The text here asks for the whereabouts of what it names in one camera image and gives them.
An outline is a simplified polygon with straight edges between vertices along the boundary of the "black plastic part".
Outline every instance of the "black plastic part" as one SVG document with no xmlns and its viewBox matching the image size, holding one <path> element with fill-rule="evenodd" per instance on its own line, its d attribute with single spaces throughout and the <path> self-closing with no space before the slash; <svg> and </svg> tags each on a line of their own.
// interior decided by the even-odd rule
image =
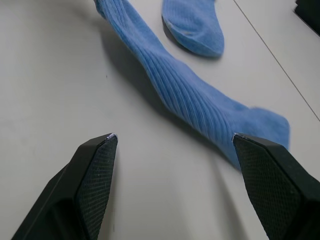
<svg viewBox="0 0 320 240">
<path fill-rule="evenodd" d="M 249 199 L 270 240 L 320 240 L 320 183 L 282 146 L 233 137 Z"/>
<path fill-rule="evenodd" d="M 320 1 L 297 0 L 295 13 L 320 35 Z"/>
<path fill-rule="evenodd" d="M 82 144 L 46 185 L 12 240 L 96 240 L 109 199 L 118 138 Z"/>
</svg>

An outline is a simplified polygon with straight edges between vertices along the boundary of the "ribbed sock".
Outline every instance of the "ribbed sock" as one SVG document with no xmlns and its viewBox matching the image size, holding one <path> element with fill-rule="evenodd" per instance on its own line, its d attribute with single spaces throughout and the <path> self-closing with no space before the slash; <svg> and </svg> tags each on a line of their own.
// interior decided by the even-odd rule
<svg viewBox="0 0 320 240">
<path fill-rule="evenodd" d="M 163 0 L 163 20 L 174 38 L 191 52 L 219 57 L 225 48 L 214 0 Z"/>
<path fill-rule="evenodd" d="M 234 133 L 288 148 L 290 127 L 284 117 L 248 108 L 201 80 L 165 50 L 127 0 L 96 0 L 96 8 L 141 62 L 164 105 L 217 145 L 236 168 L 240 165 L 232 144 Z"/>
</svg>

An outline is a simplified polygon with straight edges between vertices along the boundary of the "blue sock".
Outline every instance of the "blue sock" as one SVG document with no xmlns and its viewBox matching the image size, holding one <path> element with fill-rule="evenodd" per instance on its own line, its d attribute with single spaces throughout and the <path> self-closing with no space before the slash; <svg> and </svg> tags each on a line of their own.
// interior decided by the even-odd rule
<svg viewBox="0 0 320 240">
<path fill-rule="evenodd" d="M 234 133 L 265 138 L 288 148 L 288 121 L 261 108 L 248 108 L 201 80 L 171 56 L 127 0 L 96 0 L 98 12 L 143 65 L 164 105 L 217 145 L 240 168 Z"/>
<path fill-rule="evenodd" d="M 219 57 L 225 48 L 214 0 L 163 0 L 163 20 L 174 38 L 191 52 Z"/>
</svg>

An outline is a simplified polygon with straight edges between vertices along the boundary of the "white table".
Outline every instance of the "white table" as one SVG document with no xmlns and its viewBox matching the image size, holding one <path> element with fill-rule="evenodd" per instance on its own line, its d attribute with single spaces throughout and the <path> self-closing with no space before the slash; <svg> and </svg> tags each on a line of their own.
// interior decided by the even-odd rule
<svg viewBox="0 0 320 240">
<path fill-rule="evenodd" d="M 161 0 L 131 2 L 202 79 L 285 116 L 291 153 L 320 180 L 320 122 L 233 0 L 215 3 L 225 36 L 218 60 L 166 37 Z M 80 144 L 110 132 L 119 144 L 100 240 L 268 239 L 240 173 L 161 107 L 93 2 L 0 0 L 0 33 L 1 239 L 12 237 Z"/>
</svg>

